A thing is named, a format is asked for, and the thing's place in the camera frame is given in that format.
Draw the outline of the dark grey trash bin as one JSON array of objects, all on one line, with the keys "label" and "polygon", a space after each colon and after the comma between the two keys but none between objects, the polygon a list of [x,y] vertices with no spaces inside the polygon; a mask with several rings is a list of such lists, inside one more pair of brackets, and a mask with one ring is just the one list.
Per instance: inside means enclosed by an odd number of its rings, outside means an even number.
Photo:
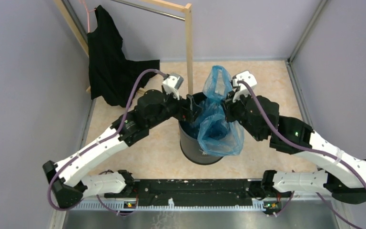
[{"label": "dark grey trash bin", "polygon": [[211,156],[201,148],[198,143],[197,137],[199,133],[199,127],[195,124],[195,121],[199,121],[200,116],[204,113],[204,102],[206,96],[202,93],[193,94],[195,103],[200,106],[200,112],[196,115],[194,121],[179,121],[180,131],[180,148],[184,156],[191,162],[198,165],[212,165],[223,159],[222,156]]}]

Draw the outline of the blue plastic trash bag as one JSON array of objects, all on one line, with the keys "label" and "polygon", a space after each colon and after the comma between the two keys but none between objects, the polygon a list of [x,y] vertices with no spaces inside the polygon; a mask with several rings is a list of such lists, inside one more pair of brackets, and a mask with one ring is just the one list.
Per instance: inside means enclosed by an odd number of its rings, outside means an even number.
[{"label": "blue plastic trash bag", "polygon": [[198,102],[202,111],[192,123],[182,122],[183,129],[207,156],[237,156],[244,146],[244,128],[237,122],[227,122],[222,102],[233,90],[231,76],[220,65],[214,65],[204,83],[205,98]]}]

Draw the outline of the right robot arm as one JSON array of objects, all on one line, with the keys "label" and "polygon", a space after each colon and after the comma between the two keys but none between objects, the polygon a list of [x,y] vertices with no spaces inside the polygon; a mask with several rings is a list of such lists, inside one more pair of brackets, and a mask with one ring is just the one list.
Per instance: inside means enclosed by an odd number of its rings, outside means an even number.
[{"label": "right robot arm", "polygon": [[347,203],[366,202],[366,159],[349,155],[304,121],[279,114],[279,104],[263,96],[230,92],[222,102],[226,120],[238,122],[256,141],[269,140],[278,152],[303,158],[318,168],[311,173],[268,170],[261,192],[315,192]]}]

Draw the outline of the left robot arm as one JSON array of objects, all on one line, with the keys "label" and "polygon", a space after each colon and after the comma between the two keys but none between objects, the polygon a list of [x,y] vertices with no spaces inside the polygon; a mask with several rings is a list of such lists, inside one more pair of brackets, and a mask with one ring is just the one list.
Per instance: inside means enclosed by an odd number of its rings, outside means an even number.
[{"label": "left robot arm", "polygon": [[192,95],[175,98],[158,90],[149,90],[138,98],[133,110],[121,115],[99,137],[59,162],[43,165],[49,182],[47,198],[56,210],[66,211],[84,198],[106,193],[128,197],[134,180],[125,170],[106,175],[88,173],[112,155],[123,151],[149,135],[150,129],[170,118],[194,122],[202,108]]}]

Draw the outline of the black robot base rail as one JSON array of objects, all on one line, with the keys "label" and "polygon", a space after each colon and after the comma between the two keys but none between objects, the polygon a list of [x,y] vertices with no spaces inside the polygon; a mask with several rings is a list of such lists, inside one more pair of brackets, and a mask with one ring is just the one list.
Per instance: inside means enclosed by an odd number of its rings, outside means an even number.
[{"label": "black robot base rail", "polygon": [[288,198],[263,187],[259,179],[140,179],[127,184],[121,193],[106,193],[105,198],[130,198],[139,207],[166,206],[172,199],[177,207],[251,206],[265,198]]}]

